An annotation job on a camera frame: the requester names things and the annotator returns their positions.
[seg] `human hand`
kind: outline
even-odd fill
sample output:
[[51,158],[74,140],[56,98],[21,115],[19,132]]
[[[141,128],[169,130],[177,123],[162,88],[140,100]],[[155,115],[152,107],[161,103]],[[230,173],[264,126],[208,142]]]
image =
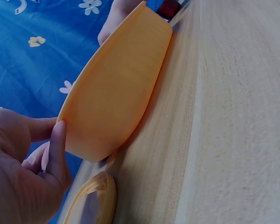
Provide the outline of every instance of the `human hand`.
[[98,35],[99,45],[114,32],[119,24],[140,4],[143,0],[114,0],[110,13]]
[[[71,177],[64,157],[66,124],[0,109],[0,223],[47,223]],[[31,142],[50,138],[28,158]]]
[[106,39],[116,30],[120,23],[127,17],[128,13],[123,10],[112,8],[104,23],[100,33],[98,34],[98,43],[102,45]]

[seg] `wooden board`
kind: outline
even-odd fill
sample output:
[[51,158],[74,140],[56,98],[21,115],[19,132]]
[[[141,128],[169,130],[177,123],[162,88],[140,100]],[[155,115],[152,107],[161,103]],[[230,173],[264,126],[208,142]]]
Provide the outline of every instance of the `wooden board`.
[[280,223],[280,0],[192,0],[149,108],[106,166],[114,223]]

